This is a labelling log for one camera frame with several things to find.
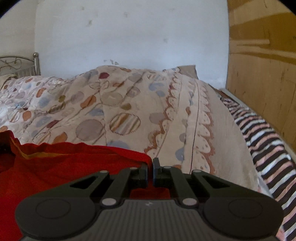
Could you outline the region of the red long-sleeve sweater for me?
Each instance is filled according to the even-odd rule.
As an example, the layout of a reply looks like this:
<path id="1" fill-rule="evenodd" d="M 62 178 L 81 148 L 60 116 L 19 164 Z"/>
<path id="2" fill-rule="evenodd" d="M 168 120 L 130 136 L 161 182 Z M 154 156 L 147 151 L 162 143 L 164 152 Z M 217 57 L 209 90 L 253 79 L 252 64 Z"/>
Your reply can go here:
<path id="1" fill-rule="evenodd" d="M 25 198 L 98 171 L 118 174 L 143 163 L 145 153 L 84 143 L 20 144 L 12 131 L 1 133 L 1 240 L 20 240 L 15 221 L 17 205 Z"/>

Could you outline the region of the patterned white quilt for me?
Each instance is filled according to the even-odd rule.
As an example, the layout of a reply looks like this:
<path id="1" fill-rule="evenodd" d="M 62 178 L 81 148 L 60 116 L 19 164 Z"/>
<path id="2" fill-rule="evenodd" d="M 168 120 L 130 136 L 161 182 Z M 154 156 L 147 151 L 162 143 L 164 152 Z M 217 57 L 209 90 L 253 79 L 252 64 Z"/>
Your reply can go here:
<path id="1" fill-rule="evenodd" d="M 216 92 L 180 68 L 100 66 L 72 79 L 26 76 L 1 89 L 1 130 L 22 144 L 119 147 L 263 192 L 240 129 Z"/>

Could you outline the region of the striped bed sheet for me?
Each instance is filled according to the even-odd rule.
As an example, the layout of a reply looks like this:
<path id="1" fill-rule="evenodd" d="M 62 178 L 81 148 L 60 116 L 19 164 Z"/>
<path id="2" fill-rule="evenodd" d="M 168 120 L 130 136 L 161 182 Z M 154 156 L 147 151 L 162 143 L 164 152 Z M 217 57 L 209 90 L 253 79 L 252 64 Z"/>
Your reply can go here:
<path id="1" fill-rule="evenodd" d="M 251 154 L 259 180 L 281 206 L 281 240 L 295 240 L 295 161 L 274 128 L 248 107 L 217 91 L 239 127 Z"/>

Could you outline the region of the metal bed headboard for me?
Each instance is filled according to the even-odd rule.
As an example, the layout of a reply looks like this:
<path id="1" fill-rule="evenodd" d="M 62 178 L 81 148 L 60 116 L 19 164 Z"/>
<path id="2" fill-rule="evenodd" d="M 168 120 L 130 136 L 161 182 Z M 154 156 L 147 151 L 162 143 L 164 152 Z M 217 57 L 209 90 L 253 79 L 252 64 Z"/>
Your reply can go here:
<path id="1" fill-rule="evenodd" d="M 39 53 L 35 52 L 32 57 L 7 55 L 1 56 L 1 76 L 13 74 L 18 78 L 25 76 L 41 75 Z"/>

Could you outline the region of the plywood wardrobe panel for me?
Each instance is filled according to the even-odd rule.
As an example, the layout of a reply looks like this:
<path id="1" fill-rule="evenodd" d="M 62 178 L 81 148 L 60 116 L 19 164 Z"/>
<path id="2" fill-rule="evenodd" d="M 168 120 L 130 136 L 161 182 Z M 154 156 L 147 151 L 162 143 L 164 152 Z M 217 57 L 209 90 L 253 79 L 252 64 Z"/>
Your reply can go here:
<path id="1" fill-rule="evenodd" d="M 295 148 L 295 14 L 280 1 L 229 1 L 226 88 Z"/>

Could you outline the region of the grey frilled pillow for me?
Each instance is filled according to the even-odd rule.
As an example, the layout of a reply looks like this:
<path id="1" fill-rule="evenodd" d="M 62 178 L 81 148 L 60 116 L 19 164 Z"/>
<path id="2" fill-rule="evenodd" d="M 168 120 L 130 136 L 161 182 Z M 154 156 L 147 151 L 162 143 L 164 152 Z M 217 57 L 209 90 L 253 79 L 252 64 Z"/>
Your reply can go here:
<path id="1" fill-rule="evenodd" d="M 4 84 L 11 79 L 17 79 L 18 77 L 15 74 L 6 74 L 0 76 L 0 90 L 3 88 Z"/>

